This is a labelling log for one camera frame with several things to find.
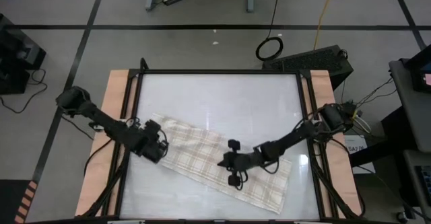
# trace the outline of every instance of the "computer monitor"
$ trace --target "computer monitor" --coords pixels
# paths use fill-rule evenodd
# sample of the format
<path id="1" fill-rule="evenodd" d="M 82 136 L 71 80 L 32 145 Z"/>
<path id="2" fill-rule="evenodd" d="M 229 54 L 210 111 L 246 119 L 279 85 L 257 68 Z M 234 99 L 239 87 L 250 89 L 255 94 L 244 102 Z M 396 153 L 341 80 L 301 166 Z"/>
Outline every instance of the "computer monitor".
<path id="1" fill-rule="evenodd" d="M 431 45 L 403 63 L 404 67 L 410 70 L 413 88 L 431 93 Z"/>

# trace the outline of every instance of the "keyboard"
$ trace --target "keyboard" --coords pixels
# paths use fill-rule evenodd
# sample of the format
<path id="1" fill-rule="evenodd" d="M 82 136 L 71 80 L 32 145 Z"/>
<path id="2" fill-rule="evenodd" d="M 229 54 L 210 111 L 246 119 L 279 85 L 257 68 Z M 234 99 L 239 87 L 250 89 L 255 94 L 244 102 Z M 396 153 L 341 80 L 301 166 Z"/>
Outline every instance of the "keyboard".
<path id="1" fill-rule="evenodd" d="M 431 166 L 415 166 L 419 181 L 424 187 L 428 204 L 431 205 Z"/>
<path id="2" fill-rule="evenodd" d="M 281 70 L 282 65 L 284 69 L 314 69 L 314 70 L 328 70 L 329 72 L 338 71 L 342 69 L 342 57 L 337 56 L 332 49 L 320 50 L 316 52 L 308 52 L 298 56 L 290 56 L 282 59 L 276 59 L 270 62 L 271 69 Z"/>

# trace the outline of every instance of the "gray floor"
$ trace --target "gray floor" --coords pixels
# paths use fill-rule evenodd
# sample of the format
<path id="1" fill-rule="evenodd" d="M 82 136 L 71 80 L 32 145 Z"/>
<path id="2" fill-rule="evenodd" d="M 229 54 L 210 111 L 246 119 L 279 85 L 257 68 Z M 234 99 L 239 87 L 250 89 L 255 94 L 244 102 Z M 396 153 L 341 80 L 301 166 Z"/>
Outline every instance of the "gray floor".
<path id="1" fill-rule="evenodd" d="M 0 13 L 15 24 L 87 24 L 95 0 L 0 0 Z M 152 12 L 145 0 L 102 0 L 96 25 L 177 24 L 269 24 L 275 0 L 256 0 L 255 12 L 246 13 L 246 0 L 184 0 Z M 279 0 L 276 24 L 316 25 L 325 0 Z M 417 25 L 431 25 L 431 0 L 405 0 Z M 332 0 L 325 25 L 407 26 L 397 0 Z M 26 30 L 47 51 L 42 68 L 47 70 L 49 88 L 35 97 L 20 115 L 0 107 L 0 178 L 30 179 L 55 112 L 55 98 L 61 93 L 72 66 L 82 30 Z M 420 32 L 426 44 L 431 32 Z M 313 30 L 276 30 L 285 44 L 282 55 L 311 50 Z M 255 48 L 267 30 L 92 30 L 79 64 L 75 85 L 86 88 L 100 105 L 109 71 L 136 68 L 145 57 L 153 69 L 259 69 Z M 359 100 L 389 78 L 388 62 L 410 57 L 419 51 L 410 31 L 321 32 L 318 47 L 338 44 L 349 52 L 355 69 L 345 83 L 343 100 Z M 264 48 L 273 52 L 274 45 Z M 391 92 L 388 85 L 379 94 Z M 7 104 L 21 108 L 38 86 L 24 95 L 4 97 Z M 341 88 L 335 91 L 341 101 Z M 381 134 L 379 121 L 401 105 L 397 94 L 379 98 L 362 107 L 364 119 Z M 74 121 L 86 129 L 87 120 Z M 61 122 L 48 157 L 27 221 L 71 218 L 75 213 L 83 180 L 83 168 L 90 140 L 66 122 Z M 393 160 L 375 163 L 377 172 L 397 187 Z M 356 176 L 358 188 L 372 220 L 395 221 L 401 204 L 372 176 Z"/>

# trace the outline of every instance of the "yellow cable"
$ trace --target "yellow cable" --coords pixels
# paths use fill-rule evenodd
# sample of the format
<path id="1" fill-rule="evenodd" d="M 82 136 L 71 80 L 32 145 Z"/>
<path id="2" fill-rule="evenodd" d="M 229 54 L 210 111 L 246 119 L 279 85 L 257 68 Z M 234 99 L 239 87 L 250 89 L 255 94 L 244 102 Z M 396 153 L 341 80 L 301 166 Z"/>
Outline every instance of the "yellow cable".
<path id="1" fill-rule="evenodd" d="M 330 0 L 326 0 L 325 6 L 323 7 L 323 10 L 322 10 L 322 14 L 319 17 L 319 24 L 317 25 L 316 38 L 314 40 L 314 47 L 312 48 L 313 50 L 316 50 L 317 40 L 319 39 L 319 32 L 321 30 L 322 18 L 323 18 L 323 15 L 325 14 L 325 11 L 326 11 L 326 8 L 328 7 L 329 2 L 330 2 Z"/>

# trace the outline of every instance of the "black floor stripe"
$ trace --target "black floor stripe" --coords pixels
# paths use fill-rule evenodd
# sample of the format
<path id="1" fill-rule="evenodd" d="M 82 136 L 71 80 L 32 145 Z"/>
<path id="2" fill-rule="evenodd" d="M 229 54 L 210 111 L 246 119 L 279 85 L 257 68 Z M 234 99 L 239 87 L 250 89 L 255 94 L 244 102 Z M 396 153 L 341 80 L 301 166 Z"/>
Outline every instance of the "black floor stripe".
<path id="1" fill-rule="evenodd" d="M 73 80 L 75 79 L 79 64 L 81 63 L 82 54 L 87 45 L 88 37 L 91 32 L 91 25 L 93 25 L 94 20 L 96 19 L 97 10 L 99 9 L 101 0 L 96 0 L 93 4 L 93 9 L 88 18 L 87 25 L 85 26 L 85 31 L 82 35 L 81 42 L 79 43 L 78 49 L 76 51 L 75 59 L 73 60 L 72 67 L 70 69 L 69 75 L 67 76 L 65 89 L 68 89 L 72 86 Z M 38 163 L 36 164 L 36 169 L 33 173 L 33 181 L 39 183 L 40 178 L 42 177 L 43 170 L 46 165 L 46 161 L 48 160 L 49 152 L 51 151 L 51 147 L 54 143 L 54 138 L 57 133 L 57 130 L 60 125 L 62 110 L 57 108 L 53 121 L 51 122 L 51 126 L 48 131 L 48 135 L 46 136 L 45 143 L 42 148 L 42 153 L 39 156 Z"/>
<path id="2" fill-rule="evenodd" d="M 12 25 L 9 29 L 20 30 L 268 30 L 270 25 Z M 316 30 L 317 25 L 274 25 L 274 30 Z M 431 30 L 431 26 L 356 26 L 356 25 L 326 25 L 321 30 L 351 30 L 351 31 L 413 31 Z"/>
<path id="3" fill-rule="evenodd" d="M 399 3 L 399 6 L 401 7 L 401 10 L 404 13 L 404 16 L 407 22 L 409 23 L 409 26 L 413 28 L 412 32 L 413 32 L 413 35 L 415 36 L 416 42 L 418 43 L 420 50 L 425 49 L 426 45 L 425 45 L 424 39 L 422 39 L 422 37 L 420 36 L 419 30 L 416 28 L 416 24 L 413 20 L 413 17 L 410 14 L 409 9 L 407 8 L 407 5 L 405 4 L 405 1 L 398 0 L 398 3 Z"/>

